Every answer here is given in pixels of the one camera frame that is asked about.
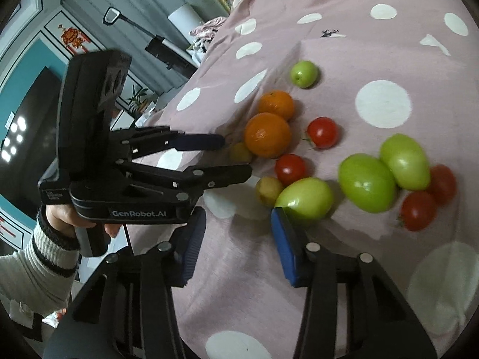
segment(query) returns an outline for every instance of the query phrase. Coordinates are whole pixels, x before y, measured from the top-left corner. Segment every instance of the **cherry tomato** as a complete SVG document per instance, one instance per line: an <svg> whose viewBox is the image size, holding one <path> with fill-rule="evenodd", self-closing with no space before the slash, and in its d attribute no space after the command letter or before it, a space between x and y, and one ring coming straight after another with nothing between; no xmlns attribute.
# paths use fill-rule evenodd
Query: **cherry tomato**
<svg viewBox="0 0 479 359"><path fill-rule="evenodd" d="M456 177L451 169L444 165L436 165L431 168L431 183L427 192L432 195L439 206L451 202L457 193Z"/></svg>
<svg viewBox="0 0 479 359"><path fill-rule="evenodd" d="M306 164L300 156L288 153L276 161L275 173L281 183L288 186L307 177Z"/></svg>
<svg viewBox="0 0 479 359"><path fill-rule="evenodd" d="M434 198L426 191L409 194L401 206L399 219L404 228L416 232L425 229L436 217L437 205Z"/></svg>
<svg viewBox="0 0 479 359"><path fill-rule="evenodd" d="M308 126L306 133L318 148L334 146L339 140L339 127L329 117L315 118Z"/></svg>

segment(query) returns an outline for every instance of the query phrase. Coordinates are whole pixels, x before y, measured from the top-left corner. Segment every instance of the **white knit sweater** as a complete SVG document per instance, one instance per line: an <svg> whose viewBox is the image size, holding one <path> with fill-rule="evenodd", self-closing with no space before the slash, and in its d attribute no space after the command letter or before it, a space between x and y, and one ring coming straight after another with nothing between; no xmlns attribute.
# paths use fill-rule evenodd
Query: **white knit sweater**
<svg viewBox="0 0 479 359"><path fill-rule="evenodd" d="M54 230L45 207L27 247L0 257L0 294L47 315L66 307L78 268L78 241Z"/></svg>

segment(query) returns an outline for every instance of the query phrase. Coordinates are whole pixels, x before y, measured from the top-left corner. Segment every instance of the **small yellow fruit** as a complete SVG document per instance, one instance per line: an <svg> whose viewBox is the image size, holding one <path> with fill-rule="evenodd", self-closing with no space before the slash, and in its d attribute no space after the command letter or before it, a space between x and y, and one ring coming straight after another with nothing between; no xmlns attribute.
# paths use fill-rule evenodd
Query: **small yellow fruit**
<svg viewBox="0 0 479 359"><path fill-rule="evenodd" d="M256 184L256 196L261 204L272 208L283 189L283 184L276 178L263 177Z"/></svg>
<svg viewBox="0 0 479 359"><path fill-rule="evenodd" d="M239 142L229 148L229 160L233 163L251 163L253 154L246 148L246 144Z"/></svg>

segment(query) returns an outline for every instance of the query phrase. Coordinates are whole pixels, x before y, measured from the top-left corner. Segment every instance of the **human hand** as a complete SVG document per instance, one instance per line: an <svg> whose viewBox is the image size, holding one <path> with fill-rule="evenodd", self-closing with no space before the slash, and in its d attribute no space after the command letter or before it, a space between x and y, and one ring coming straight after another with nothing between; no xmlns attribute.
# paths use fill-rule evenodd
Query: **human hand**
<svg viewBox="0 0 479 359"><path fill-rule="evenodd" d="M93 228L96 225L78 216L72 205L47 205L46 219L54 229L68 237L76 237L75 227ZM109 236L116 237L121 224L105 224L104 227Z"/></svg>

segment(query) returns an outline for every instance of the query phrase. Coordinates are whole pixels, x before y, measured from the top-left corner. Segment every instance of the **television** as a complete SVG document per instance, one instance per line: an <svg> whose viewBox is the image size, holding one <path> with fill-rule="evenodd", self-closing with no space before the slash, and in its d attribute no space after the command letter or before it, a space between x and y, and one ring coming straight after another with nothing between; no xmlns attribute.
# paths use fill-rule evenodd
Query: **television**
<svg viewBox="0 0 479 359"><path fill-rule="evenodd" d="M61 80L45 67L28 90L0 157L0 194L32 219L41 206L38 181L56 156Z"/></svg>

